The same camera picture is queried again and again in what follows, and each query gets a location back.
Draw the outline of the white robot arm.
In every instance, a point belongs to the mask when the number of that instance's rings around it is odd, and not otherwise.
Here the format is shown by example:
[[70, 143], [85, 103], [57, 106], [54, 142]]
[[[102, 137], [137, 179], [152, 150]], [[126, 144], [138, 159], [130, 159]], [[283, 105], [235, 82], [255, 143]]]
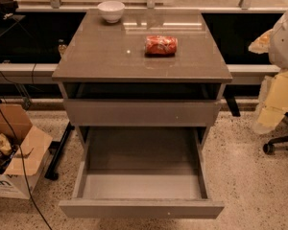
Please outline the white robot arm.
[[271, 30], [258, 37], [249, 51], [267, 53], [269, 61], [280, 68], [274, 77], [261, 83], [252, 129], [258, 134], [274, 130], [288, 112], [288, 10]]

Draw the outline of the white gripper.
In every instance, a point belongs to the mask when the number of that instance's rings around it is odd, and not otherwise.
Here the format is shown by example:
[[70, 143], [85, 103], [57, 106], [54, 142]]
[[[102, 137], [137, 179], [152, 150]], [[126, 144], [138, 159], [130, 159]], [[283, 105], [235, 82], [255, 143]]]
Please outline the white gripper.
[[[272, 29], [253, 41], [249, 51], [255, 54], [268, 52]], [[273, 130], [288, 112], [288, 70], [274, 77], [266, 76], [261, 83], [258, 105], [253, 114], [252, 130], [257, 134], [266, 134]]]

